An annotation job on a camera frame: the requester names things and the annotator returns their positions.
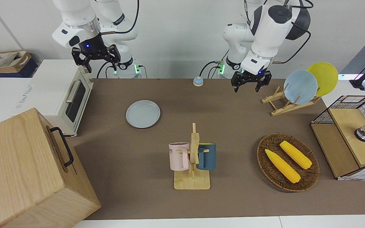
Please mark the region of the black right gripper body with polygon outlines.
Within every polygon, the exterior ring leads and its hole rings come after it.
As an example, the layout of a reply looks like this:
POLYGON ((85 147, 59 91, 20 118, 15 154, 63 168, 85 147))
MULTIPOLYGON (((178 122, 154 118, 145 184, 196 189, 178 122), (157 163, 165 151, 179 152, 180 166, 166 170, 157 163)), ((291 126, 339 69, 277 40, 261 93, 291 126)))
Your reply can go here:
POLYGON ((107 47, 101 34, 79 43, 79 48, 73 47, 72 57, 81 66, 88 66, 91 60, 105 60, 113 65, 121 61, 117 46, 112 44, 107 47))

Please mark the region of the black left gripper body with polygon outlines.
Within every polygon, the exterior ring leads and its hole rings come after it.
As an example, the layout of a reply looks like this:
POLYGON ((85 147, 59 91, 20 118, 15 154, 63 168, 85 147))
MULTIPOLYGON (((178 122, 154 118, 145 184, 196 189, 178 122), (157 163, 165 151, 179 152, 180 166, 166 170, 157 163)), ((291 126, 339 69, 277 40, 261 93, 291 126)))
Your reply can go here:
POLYGON ((259 71, 258 74, 236 71, 231 79, 231 84, 232 86, 241 86, 246 83, 257 83, 258 86, 267 86, 271 78, 272 74, 267 70, 259 71))

